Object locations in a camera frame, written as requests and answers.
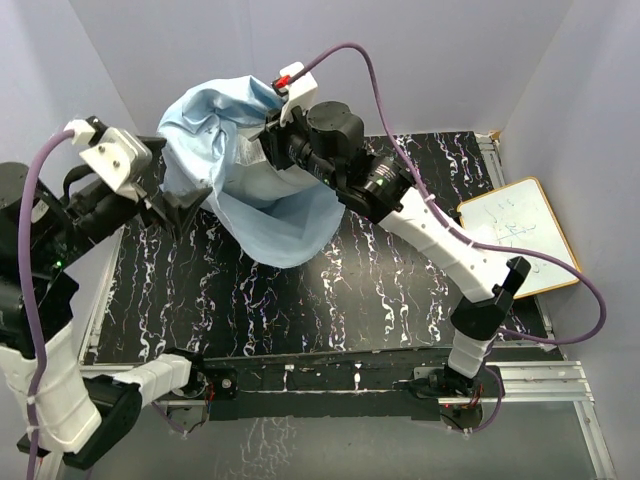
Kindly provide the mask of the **light blue pillowcase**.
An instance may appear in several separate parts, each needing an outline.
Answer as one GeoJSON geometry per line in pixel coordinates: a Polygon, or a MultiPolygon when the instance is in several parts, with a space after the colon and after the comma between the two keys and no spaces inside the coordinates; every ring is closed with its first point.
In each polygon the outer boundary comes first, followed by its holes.
{"type": "Polygon", "coordinates": [[[345,208],[333,190],[299,167],[276,170],[260,142],[247,138],[281,105],[251,75],[210,80],[175,100],[157,131],[167,141],[164,190],[185,194],[210,187],[203,209],[251,259],[292,268],[331,241],[345,208]]]}

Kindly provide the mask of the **white pillow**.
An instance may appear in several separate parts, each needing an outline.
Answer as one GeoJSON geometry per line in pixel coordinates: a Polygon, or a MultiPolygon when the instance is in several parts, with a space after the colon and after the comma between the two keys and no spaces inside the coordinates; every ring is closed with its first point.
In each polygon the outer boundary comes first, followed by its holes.
{"type": "Polygon", "coordinates": [[[311,174],[297,166],[277,171],[267,160],[258,140],[240,135],[234,163],[228,170],[224,191],[256,208],[300,193],[319,184],[311,174]]]}

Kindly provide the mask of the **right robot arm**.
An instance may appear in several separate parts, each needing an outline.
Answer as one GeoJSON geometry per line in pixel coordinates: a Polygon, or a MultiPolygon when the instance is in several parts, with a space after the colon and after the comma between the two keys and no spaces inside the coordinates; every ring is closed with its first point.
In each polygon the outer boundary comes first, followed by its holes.
{"type": "Polygon", "coordinates": [[[308,111],[296,106],[289,118],[271,110],[259,141],[275,169],[311,174],[348,210],[406,241],[456,283],[463,297],[451,316],[452,350],[429,382],[438,394],[478,396],[480,369],[530,263],[460,240],[460,226],[438,219],[441,210],[424,203],[406,166],[367,150],[364,123],[344,103],[323,102],[308,111]]]}

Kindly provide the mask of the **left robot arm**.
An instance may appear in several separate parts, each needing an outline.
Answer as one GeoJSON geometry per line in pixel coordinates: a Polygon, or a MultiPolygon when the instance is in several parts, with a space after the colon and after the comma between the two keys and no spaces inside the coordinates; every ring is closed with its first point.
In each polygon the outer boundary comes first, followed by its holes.
{"type": "Polygon", "coordinates": [[[177,348],[127,372],[84,377],[72,346],[71,299],[79,285],[65,270],[136,217],[180,238],[209,192],[166,192],[157,207],[147,195],[134,202],[101,180],[62,198],[38,182],[23,238],[28,172],[17,162],[1,166],[1,370],[27,423],[19,450],[60,453],[66,465],[89,470],[144,407],[173,391],[197,398],[208,377],[200,354],[177,348]]]}

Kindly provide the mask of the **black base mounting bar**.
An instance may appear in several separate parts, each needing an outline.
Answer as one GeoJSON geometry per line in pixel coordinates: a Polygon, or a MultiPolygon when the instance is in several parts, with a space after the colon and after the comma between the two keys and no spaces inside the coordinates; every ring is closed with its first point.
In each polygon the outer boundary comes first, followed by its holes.
{"type": "Polygon", "coordinates": [[[417,351],[208,360],[202,366],[200,392],[161,400],[171,414],[196,425],[261,417],[409,417],[476,427],[483,404],[504,396],[498,368],[485,366],[468,380],[448,371],[444,358],[417,351]]]}

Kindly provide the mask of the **small whiteboard wooden frame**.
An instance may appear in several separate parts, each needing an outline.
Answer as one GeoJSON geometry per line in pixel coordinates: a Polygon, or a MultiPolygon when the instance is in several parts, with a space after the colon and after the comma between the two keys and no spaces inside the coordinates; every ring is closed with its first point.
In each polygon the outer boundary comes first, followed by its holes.
{"type": "Polygon", "coordinates": [[[534,177],[500,187],[457,207],[463,228],[494,245],[522,248],[579,267],[540,182],[534,177]]]}

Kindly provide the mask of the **aluminium frame rail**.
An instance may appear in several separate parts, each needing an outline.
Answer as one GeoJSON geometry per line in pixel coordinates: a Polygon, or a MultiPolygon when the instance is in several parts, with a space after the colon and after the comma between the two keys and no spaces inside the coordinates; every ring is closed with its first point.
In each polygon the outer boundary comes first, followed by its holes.
{"type": "Polygon", "coordinates": [[[413,353],[304,354],[250,359],[193,358],[181,387],[133,393],[140,368],[85,372],[83,381],[103,420],[98,438],[66,465],[88,470],[128,433],[140,412],[154,408],[183,436],[190,429],[172,419],[178,408],[198,407],[202,423],[260,417],[410,417],[444,420],[469,435],[489,426],[494,402],[575,404],[597,478],[612,479],[613,466],[596,433],[593,396],[583,368],[569,361],[489,362],[466,379],[439,359],[418,363],[413,353]]]}

